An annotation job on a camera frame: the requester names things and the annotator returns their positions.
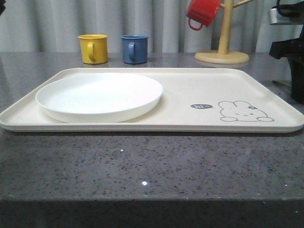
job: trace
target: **plate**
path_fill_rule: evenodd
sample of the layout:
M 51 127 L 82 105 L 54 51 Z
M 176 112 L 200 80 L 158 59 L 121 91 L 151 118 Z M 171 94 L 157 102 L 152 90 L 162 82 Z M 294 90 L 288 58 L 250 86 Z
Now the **plate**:
M 117 123 L 152 110 L 162 85 L 137 74 L 83 74 L 42 87 L 36 101 L 50 117 L 66 123 Z

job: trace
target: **red mug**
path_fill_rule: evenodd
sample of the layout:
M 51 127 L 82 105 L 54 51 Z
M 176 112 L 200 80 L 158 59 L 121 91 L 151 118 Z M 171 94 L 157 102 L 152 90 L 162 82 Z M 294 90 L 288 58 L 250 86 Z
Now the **red mug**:
M 220 0 L 192 0 L 187 11 L 188 24 L 193 30 L 199 31 L 205 25 L 208 27 L 215 18 L 220 6 Z M 191 25 L 191 20 L 200 23 L 199 28 Z

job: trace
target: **curtain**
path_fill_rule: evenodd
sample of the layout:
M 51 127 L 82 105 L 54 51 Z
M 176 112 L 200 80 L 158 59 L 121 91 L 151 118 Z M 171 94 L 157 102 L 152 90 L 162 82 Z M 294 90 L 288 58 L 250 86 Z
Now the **curtain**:
M 77 36 L 108 35 L 108 51 L 121 52 L 121 35 L 149 36 L 149 52 L 218 49 L 223 9 L 209 27 L 188 26 L 191 0 L 7 0 L 0 16 L 2 52 L 79 52 Z M 299 0 L 281 0 L 292 4 Z M 233 11 L 229 50 L 269 52 L 271 43 L 299 36 L 302 26 L 271 26 L 276 0 L 254 0 Z

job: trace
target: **gray speckled countertop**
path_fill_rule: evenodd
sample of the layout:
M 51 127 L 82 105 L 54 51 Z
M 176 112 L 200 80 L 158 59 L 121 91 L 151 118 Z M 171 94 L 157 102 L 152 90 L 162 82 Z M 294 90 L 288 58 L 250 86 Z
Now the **gray speckled countertop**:
M 112 53 L 108 63 L 93 66 L 83 64 L 79 53 L 0 53 L 0 112 L 68 68 L 217 67 L 203 65 L 193 55 L 150 54 L 148 63 L 133 66 L 124 64 L 121 54 Z M 224 67 L 245 71 L 304 113 L 304 105 L 290 98 L 288 88 L 271 82 L 291 79 L 287 59 L 252 54 L 246 64 Z M 291 214 L 297 221 L 304 215 L 304 132 L 15 133 L 0 129 L 0 201 L 93 200 L 262 200 L 264 204 L 284 200 L 297 205 Z

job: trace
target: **white tray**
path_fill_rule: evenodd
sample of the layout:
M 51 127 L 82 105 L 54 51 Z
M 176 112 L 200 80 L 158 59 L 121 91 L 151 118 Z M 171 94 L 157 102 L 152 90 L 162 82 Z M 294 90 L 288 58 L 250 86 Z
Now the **white tray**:
M 36 103 L 46 84 L 81 74 L 134 73 L 163 86 L 157 106 L 123 123 L 63 123 Z M 289 133 L 304 126 L 304 116 L 240 70 L 220 68 L 74 68 L 59 72 L 0 114 L 10 131 L 170 131 Z

